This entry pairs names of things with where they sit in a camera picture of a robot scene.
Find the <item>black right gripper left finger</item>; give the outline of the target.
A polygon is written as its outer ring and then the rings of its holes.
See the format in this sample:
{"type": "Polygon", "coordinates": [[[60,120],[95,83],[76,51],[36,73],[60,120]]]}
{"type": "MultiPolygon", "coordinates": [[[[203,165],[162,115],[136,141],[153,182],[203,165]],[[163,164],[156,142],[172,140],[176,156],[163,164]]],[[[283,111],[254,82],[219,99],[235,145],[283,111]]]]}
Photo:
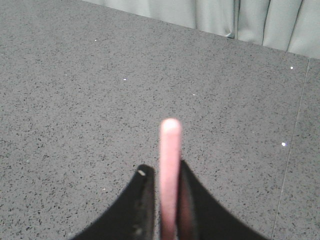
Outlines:
{"type": "Polygon", "coordinates": [[[74,240],[152,240],[155,171],[141,164],[114,203],[74,240]]]}

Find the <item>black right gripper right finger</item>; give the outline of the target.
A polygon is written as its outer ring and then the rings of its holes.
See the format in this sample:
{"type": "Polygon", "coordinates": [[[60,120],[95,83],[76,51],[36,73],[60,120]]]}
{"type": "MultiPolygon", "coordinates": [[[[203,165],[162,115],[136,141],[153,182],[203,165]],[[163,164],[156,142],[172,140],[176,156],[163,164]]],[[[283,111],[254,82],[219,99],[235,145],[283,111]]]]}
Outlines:
{"type": "Polygon", "coordinates": [[[225,209],[184,160],[179,171],[177,236],[180,240],[266,239],[225,209]]]}

